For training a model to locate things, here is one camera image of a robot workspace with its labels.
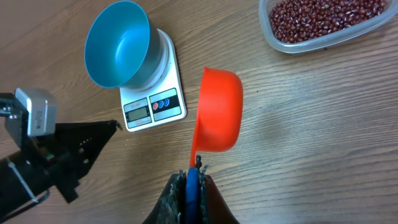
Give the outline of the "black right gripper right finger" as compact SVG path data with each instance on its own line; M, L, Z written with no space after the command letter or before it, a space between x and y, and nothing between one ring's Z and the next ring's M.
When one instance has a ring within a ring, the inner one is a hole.
M202 224L239 224L231 213L215 181L206 174L208 164L199 173L200 204L198 222Z

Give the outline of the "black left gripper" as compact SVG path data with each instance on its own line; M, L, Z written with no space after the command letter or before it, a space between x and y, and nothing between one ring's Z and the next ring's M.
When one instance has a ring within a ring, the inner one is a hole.
M113 134L116 120L58 123L53 134L27 135L28 112L15 93L1 93L5 129L19 151L1 159L1 214L23 204L38 204L37 196L52 185L67 203L78 198L79 180L89 173Z

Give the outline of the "orange scoop with blue handle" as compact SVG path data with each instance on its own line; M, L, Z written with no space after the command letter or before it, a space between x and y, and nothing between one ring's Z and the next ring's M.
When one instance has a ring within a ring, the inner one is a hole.
M199 223L199 152L225 152L238 140L243 115L243 85L233 72L204 68L185 186L184 223Z

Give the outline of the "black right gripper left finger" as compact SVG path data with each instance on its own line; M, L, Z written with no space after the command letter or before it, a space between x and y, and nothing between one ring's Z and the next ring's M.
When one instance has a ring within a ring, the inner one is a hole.
M154 208L143 224L181 224L185 213L185 184L187 174L180 170L172 174Z

